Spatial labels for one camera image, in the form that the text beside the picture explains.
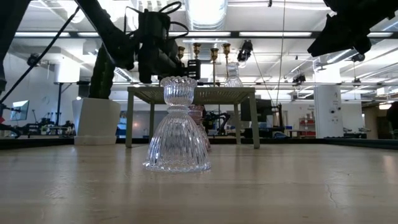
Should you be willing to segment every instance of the wooden table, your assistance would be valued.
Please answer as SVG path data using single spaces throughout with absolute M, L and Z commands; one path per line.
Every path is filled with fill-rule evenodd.
M 155 105 L 165 104 L 163 87 L 128 87 L 127 124 L 132 124 L 134 97 L 150 104 L 149 139 L 154 135 Z M 230 88 L 230 87 L 197 87 L 195 88 L 194 105 L 234 105 L 234 113 L 239 114 L 238 105 L 249 98 L 252 119 L 254 148 L 260 148 L 259 125 L 257 121 L 255 88 Z M 235 117 L 236 127 L 240 127 L 239 116 Z M 126 126 L 126 147 L 132 144 L 132 125 Z M 236 144 L 241 143 L 241 133 L 236 132 Z
M 144 170 L 148 146 L 0 151 L 0 223 L 397 223 L 397 151 L 211 148 L 190 174 Z

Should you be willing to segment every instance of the ribbed glass vase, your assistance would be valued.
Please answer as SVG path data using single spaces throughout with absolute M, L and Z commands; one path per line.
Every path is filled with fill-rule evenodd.
M 203 141 L 205 142 L 205 146 L 208 152 L 211 151 L 210 149 L 210 141 L 207 136 L 205 127 L 202 125 L 202 115 L 203 115 L 203 110 L 205 109 L 204 106 L 202 105 L 191 105 L 189 106 L 189 116 L 193 119 L 193 121 L 197 124 L 197 127 L 199 129 L 199 132 L 201 133 L 201 136 L 203 138 Z
M 225 87 L 243 87 L 243 83 L 239 78 L 239 64 L 235 62 L 226 65 L 228 78 L 225 81 Z
M 188 115 L 197 86 L 194 79 L 167 77 L 160 83 L 169 114 L 160 122 L 150 142 L 144 166 L 148 170 L 194 172 L 210 168 L 201 132 Z

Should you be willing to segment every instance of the white planter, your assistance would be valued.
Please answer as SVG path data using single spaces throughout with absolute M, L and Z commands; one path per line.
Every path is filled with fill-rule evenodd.
M 112 100 L 83 98 L 72 102 L 75 145 L 103 146 L 116 143 L 121 105 Z

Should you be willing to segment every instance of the brass candlestick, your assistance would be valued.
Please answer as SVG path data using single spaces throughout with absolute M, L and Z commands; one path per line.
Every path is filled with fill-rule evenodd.
M 225 67 L 228 64 L 228 54 L 231 52 L 231 50 L 229 49 L 230 47 L 231 47 L 231 44 L 229 44 L 229 43 L 223 44 L 223 49 L 224 49 L 224 54 L 225 54 L 225 62 L 226 62 Z M 229 77 L 228 69 L 226 70 L 226 77 L 227 78 Z
M 195 59 L 198 59 L 198 54 L 200 53 L 200 46 L 201 44 L 199 43 L 193 44 L 193 53 L 195 53 Z
M 218 49 L 210 49 L 211 59 L 213 60 L 213 87 L 216 86 L 216 59 L 218 58 Z
M 185 47 L 178 47 L 178 54 L 177 54 L 178 59 L 181 60 L 181 58 L 184 57 L 184 50 Z

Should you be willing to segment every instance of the ceiling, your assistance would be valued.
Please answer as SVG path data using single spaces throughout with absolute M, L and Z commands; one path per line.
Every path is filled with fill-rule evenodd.
M 223 19 L 223 26 L 220 30 L 227 31 L 320 31 L 325 26 L 326 14 L 332 12 L 325 6 L 322 0 L 286 0 L 286 3 L 281 0 L 274 0 L 272 7 L 267 7 L 267 1 L 257 0 L 190 0 L 201 1 L 203 3 L 203 17 L 209 16 L 212 2 L 223 3 L 227 2 L 225 15 Z M 111 14 L 111 18 L 115 25 L 123 29 L 123 15 L 126 6 L 136 7 L 142 11 L 142 8 L 148 7 L 151 10 L 159 10 L 167 3 L 172 1 L 138 1 L 138 0 L 100 0 L 103 7 L 105 7 Z M 75 3 L 73 1 L 32 1 L 23 21 L 21 22 L 18 31 L 31 32 L 56 32 L 66 21 L 71 11 L 75 10 Z M 133 13 L 129 14 L 130 23 L 128 28 L 134 28 L 134 19 L 136 17 Z M 187 8 L 182 7 L 181 10 L 170 15 L 172 21 L 181 22 L 188 27 L 190 21 L 187 19 Z M 371 31 L 396 31 L 398 28 L 398 18 L 391 21 L 384 20 L 374 26 Z M 172 30 L 181 30 L 178 26 L 172 26 Z M 87 19 L 83 18 L 79 23 L 70 24 L 65 31 L 70 32 L 93 32 L 95 31 Z M 15 38 L 10 49 L 11 53 L 27 57 L 32 50 L 40 52 L 51 41 L 49 38 Z M 193 58 L 191 50 L 192 39 L 178 39 L 179 46 L 186 48 L 183 60 Z M 243 39 L 217 39 L 218 42 L 228 42 L 231 44 L 231 53 L 229 54 L 229 61 L 236 62 L 237 51 L 243 44 Z M 248 60 L 245 67 L 240 68 L 240 76 L 243 82 L 262 82 L 261 76 L 267 82 L 288 82 L 299 72 L 306 75 L 307 81 L 310 82 L 313 76 L 313 61 L 317 58 L 312 58 L 307 53 L 308 47 L 312 44 L 313 39 L 283 39 L 276 37 L 275 39 L 252 39 L 254 47 L 254 54 Z M 50 63 L 57 63 L 59 58 L 73 57 L 81 66 L 87 70 L 93 68 L 95 57 L 89 54 L 94 52 L 100 46 L 99 38 L 87 39 L 58 39 L 54 47 L 60 49 L 48 54 L 44 59 Z M 219 81 L 223 81 L 226 73 L 225 56 L 222 54 L 221 44 L 215 45 L 220 49 L 220 54 L 217 59 L 216 76 Z M 360 77 L 362 82 L 398 82 L 398 66 L 394 65 L 398 61 L 398 40 L 385 39 L 378 40 L 372 49 L 366 54 L 366 59 L 363 62 L 357 62 L 355 69 L 352 62 L 341 60 L 352 56 L 350 52 L 342 54 L 342 52 L 326 55 L 321 58 L 322 62 L 336 59 L 334 66 L 340 67 L 341 81 L 351 82 L 354 77 Z M 212 76 L 211 65 L 202 66 L 204 76 Z M 130 71 L 132 77 L 137 77 L 137 69 Z M 343 86 L 347 90 L 352 89 L 352 86 Z M 377 86 L 363 87 L 363 93 L 372 93 Z

